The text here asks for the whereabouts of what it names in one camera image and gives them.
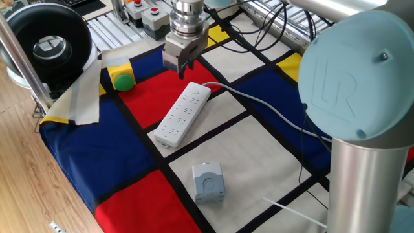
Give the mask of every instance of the green object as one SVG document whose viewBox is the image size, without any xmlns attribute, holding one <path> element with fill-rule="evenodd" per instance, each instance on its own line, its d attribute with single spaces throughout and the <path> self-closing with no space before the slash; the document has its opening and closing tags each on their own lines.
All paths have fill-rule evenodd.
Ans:
<svg viewBox="0 0 414 233">
<path fill-rule="evenodd" d="M 134 87 L 135 82 L 130 75 L 125 74 L 117 77 L 114 85 L 118 91 L 129 91 Z"/>
</svg>

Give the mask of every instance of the white power strip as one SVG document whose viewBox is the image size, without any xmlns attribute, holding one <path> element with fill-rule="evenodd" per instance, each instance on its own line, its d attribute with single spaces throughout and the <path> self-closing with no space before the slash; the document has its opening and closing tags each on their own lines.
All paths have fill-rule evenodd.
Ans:
<svg viewBox="0 0 414 233">
<path fill-rule="evenodd" d="M 165 148 L 179 146 L 210 94 L 210 88 L 190 82 L 154 131 L 155 139 Z"/>
</svg>

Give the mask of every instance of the red square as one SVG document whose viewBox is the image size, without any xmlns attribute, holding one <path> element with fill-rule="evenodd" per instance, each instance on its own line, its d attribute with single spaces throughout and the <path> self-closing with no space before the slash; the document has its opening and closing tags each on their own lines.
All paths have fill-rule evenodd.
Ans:
<svg viewBox="0 0 414 233">
<path fill-rule="evenodd" d="M 100 204 L 95 218 L 106 233 L 201 232 L 160 170 Z"/>
<path fill-rule="evenodd" d="M 414 161 L 414 147 L 408 150 L 407 163 Z"/>
<path fill-rule="evenodd" d="M 204 84 L 217 80 L 198 61 L 195 61 L 194 70 L 186 69 L 183 80 L 179 79 L 177 73 L 166 71 L 136 84 L 130 91 L 121 92 L 119 95 L 141 127 L 145 129 L 166 116 L 190 82 Z M 219 86 L 210 88 L 212 92 L 220 89 Z"/>
</svg>

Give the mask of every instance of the metal rail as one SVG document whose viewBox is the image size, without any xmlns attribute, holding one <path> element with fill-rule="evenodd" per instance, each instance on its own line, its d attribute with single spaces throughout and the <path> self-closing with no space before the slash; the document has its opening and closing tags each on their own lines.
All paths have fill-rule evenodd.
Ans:
<svg viewBox="0 0 414 233">
<path fill-rule="evenodd" d="M 27 55 L 21 48 L 12 29 L 8 26 L 5 17 L 0 14 L 0 41 L 9 53 L 17 69 L 20 71 L 27 84 L 32 90 L 34 98 L 38 100 L 43 111 L 47 113 L 53 104 L 52 98 L 46 92 L 41 83 L 38 74 L 36 74 L 32 64 L 29 62 Z"/>
</svg>

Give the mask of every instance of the mondrian pattern cloth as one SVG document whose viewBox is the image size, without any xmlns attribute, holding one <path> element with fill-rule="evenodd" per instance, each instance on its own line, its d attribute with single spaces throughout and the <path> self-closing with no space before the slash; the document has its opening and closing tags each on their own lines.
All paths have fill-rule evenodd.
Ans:
<svg viewBox="0 0 414 233">
<path fill-rule="evenodd" d="M 232 24 L 253 31 L 237 14 Z M 211 37 L 243 50 L 220 26 Z M 251 43 L 257 34 L 246 35 Z M 327 222 L 330 154 L 267 107 L 212 86 L 212 95 L 178 148 L 163 148 L 153 132 L 189 82 L 220 82 L 260 98 L 305 126 L 298 94 L 301 56 L 279 43 L 259 54 L 235 54 L 212 41 L 185 78 L 162 65 L 161 43 L 147 39 L 102 54 L 102 63 L 129 56 L 136 85 L 113 89 L 101 70 L 99 123 L 46 121 L 41 136 L 104 232 L 306 232 L 326 230 L 262 197 Z M 266 47 L 275 38 L 266 35 Z M 197 206 L 191 167 L 221 163 L 226 197 Z M 303 164 L 301 180 L 299 174 Z"/>
</svg>

